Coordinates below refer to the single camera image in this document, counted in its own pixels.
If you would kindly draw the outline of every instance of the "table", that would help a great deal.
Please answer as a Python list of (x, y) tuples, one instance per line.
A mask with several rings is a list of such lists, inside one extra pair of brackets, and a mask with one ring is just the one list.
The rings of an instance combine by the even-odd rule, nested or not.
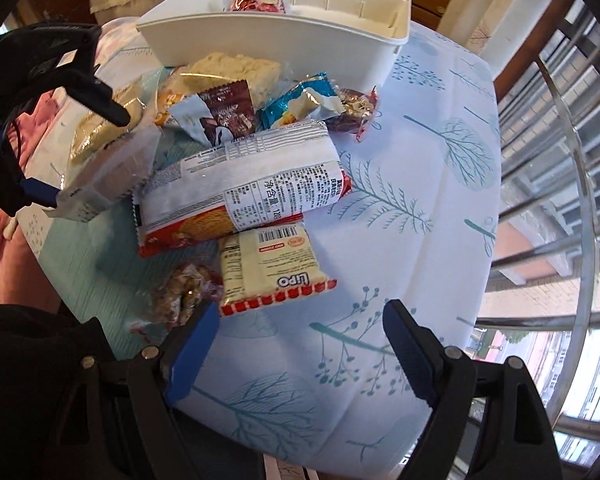
[[(391, 471), (429, 416), (382, 331), (384, 302), (400, 298), (441, 342), (464, 348), (497, 226), (500, 144), (488, 67), (447, 38), (412, 27), (367, 138), (334, 138), (352, 193), (306, 215), (337, 288), (223, 318), (179, 405), (247, 446), (354, 478)], [(138, 48), (124, 56), (157, 63)], [(120, 56), (107, 77), (133, 72), (134, 62)], [(27, 168), (53, 184), (72, 136), (67, 121), (59, 123)], [(173, 160), (197, 149), (171, 139), (160, 156)], [(37, 206), (18, 220), (64, 302), (80, 320), (97, 316), (120, 358), (142, 347), (126, 324), (174, 265), (187, 258), (217, 263), (213, 242), (138, 258), (128, 201), (88, 224), (51, 221)]]

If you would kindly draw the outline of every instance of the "nutrition label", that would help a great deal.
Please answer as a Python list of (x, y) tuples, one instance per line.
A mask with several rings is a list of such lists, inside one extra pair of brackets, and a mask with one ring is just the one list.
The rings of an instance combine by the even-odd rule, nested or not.
[(342, 193), (337, 162), (285, 171), (224, 192), (226, 209), (239, 230), (330, 205)]

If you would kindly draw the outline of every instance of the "metal railing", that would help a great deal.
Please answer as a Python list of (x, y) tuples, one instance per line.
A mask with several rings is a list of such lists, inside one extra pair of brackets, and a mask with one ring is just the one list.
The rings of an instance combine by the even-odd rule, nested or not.
[[(597, 59), (600, 52), (595, 51), (594, 54), (595, 56), (589, 56), (589, 59), (587, 60), (588, 66)], [(593, 99), (584, 106), (576, 118), (572, 118), (568, 106), (565, 104), (562, 95), (552, 79), (550, 70), (540, 58), (536, 60), (536, 65), (539, 69), (539, 77), (544, 80), (551, 94), (552, 103), (557, 112), (557, 122), (560, 124), (560, 128), (554, 128), (544, 139), (539, 139), (536, 146), (530, 150), (512, 170), (504, 175), (503, 182), (511, 180), (513, 177), (519, 175), (520, 172), (541, 155), (544, 150), (551, 149), (565, 141), (569, 149), (569, 157), (575, 172), (572, 177), (561, 181), (552, 189), (546, 190), (537, 196), (533, 196), (520, 204), (510, 207), (500, 216), (500, 221), (507, 221), (520, 215), (520, 213), (525, 212), (529, 208), (551, 199), (556, 194), (572, 186), (573, 181), (575, 181), (578, 190), (577, 202), (580, 208), (582, 228), (580, 232), (549, 242), (545, 245), (495, 260), (491, 265), (491, 272), (492, 274), (497, 274), (499, 270), (526, 264), (537, 258), (545, 258), (552, 254), (575, 254), (580, 252), (582, 254), (582, 265), (576, 313), (573, 316), (554, 316), (547, 318), (478, 319), (475, 325), (478, 328), (497, 328), (501, 330), (571, 332), (569, 346), (564, 355), (564, 361), (562, 362), (562, 370), (558, 375), (553, 394), (546, 405), (547, 416), (555, 431), (563, 431), (573, 436), (581, 436), (590, 440), (600, 440), (600, 422), (581, 420), (561, 414), (562, 407), (576, 375), (587, 331), (590, 328), (600, 328), (600, 313), (591, 313), (596, 284), (598, 282), (600, 225), (597, 224), (594, 184), (592, 177), (590, 176), (590, 172), (600, 170), (600, 156), (587, 164), (582, 142), (578, 133), (578, 128), (586, 124), (587, 121), (600, 110), (600, 91), (597, 92)], [(584, 74), (584, 71), (585, 70), (582, 70), (582, 73), (577, 74), (577, 76)], [(567, 90), (571, 88), (571, 85), (567, 85), (566, 87)], [(537, 87), (534, 88), (533, 95), (536, 94), (540, 95), (541, 89)]]
[[(570, 332), (575, 323), (572, 316), (545, 317), (479, 317), (475, 320), (478, 328), (493, 330), (524, 330), (526, 332)], [(589, 328), (600, 329), (600, 312), (592, 312)]]
[(540, 70), (544, 82), (549, 87), (551, 97), (554, 101), (558, 117), (564, 128), (564, 135), (567, 141), (567, 146), (570, 150), (571, 158), (573, 159), (576, 170), (576, 185), (578, 187), (578, 197), (580, 199), (580, 214), (582, 216), (582, 232), (580, 238), (580, 246), (582, 248), (582, 274), (580, 278), (580, 291), (578, 292), (578, 306), (571, 330), (571, 340), (567, 353), (562, 364), (562, 371), (558, 376), (557, 383), (554, 387), (554, 393), (546, 405), (546, 413), (549, 421), (554, 425), (564, 401), (567, 399), (567, 394), (573, 379), (578, 369), (580, 355), (584, 348), (584, 341), (589, 329), (589, 318), (591, 316), (591, 307), (595, 295), (596, 285), (598, 284), (598, 270), (600, 267), (600, 249), (598, 247), (598, 238), (596, 236), (596, 198), (594, 195), (594, 186), (587, 171), (585, 156), (582, 150), (582, 143), (574, 121), (571, 118), (571, 113), (564, 103), (560, 92), (555, 86), (554, 80), (549, 74), (546, 65), (538, 57), (536, 64)]

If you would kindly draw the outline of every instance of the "red snack wrapper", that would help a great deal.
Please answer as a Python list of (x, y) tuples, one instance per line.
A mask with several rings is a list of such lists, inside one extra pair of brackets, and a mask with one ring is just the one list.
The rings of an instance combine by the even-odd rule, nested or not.
[(251, 12), (277, 12), (286, 14), (286, 0), (225, 0), (224, 10), (248, 10)]

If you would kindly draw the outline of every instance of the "plastic container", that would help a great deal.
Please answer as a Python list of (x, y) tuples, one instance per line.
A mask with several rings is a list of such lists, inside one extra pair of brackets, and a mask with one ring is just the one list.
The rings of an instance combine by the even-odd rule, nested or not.
[(165, 0), (138, 30), (165, 66), (212, 52), (290, 65), (295, 78), (328, 72), (343, 88), (382, 85), (409, 38), (411, 0), (290, 0), (288, 14), (223, 12), (223, 0)]

